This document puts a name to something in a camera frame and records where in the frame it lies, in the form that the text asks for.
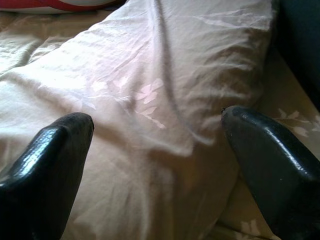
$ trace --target bedding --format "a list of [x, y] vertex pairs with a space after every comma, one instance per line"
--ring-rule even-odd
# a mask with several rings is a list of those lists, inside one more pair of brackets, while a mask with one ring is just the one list
[[1, 12], [0, 75], [58, 49], [110, 13], [105, 10], [61, 15]]
[[238, 176], [221, 110], [261, 96], [274, 17], [270, 0], [130, 0], [7, 66], [1, 167], [39, 128], [85, 112], [95, 134], [62, 239], [205, 239]]
[[60, 14], [103, 9], [120, 0], [2, 0], [0, 11], [29, 14]]

